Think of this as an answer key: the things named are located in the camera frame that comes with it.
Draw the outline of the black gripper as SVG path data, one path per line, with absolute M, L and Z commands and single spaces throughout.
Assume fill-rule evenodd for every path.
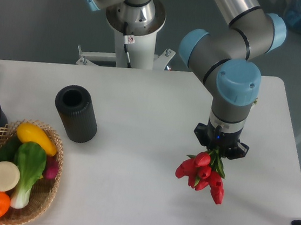
M 214 128 L 211 124 L 198 123 L 193 130 L 199 143 L 208 149 L 219 147 L 225 150 L 224 157 L 228 159 L 241 159 L 244 158 L 248 151 L 249 146 L 239 142 L 239 137 L 242 130 L 234 133 L 222 132 L 221 128 Z

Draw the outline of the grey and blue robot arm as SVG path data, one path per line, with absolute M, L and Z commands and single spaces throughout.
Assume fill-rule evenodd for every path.
M 92 11 L 104 10 L 114 30 L 116 65 L 154 69 L 157 32 L 166 12 L 159 0 L 85 0 Z M 198 141 L 223 158 L 240 159 L 249 148 L 240 134 L 259 93 L 261 73 L 254 57 L 280 47 L 286 25 L 265 13 L 257 0 L 214 0 L 229 26 L 213 37 L 203 29 L 182 39 L 178 53 L 213 98 L 209 121 L 194 130 Z

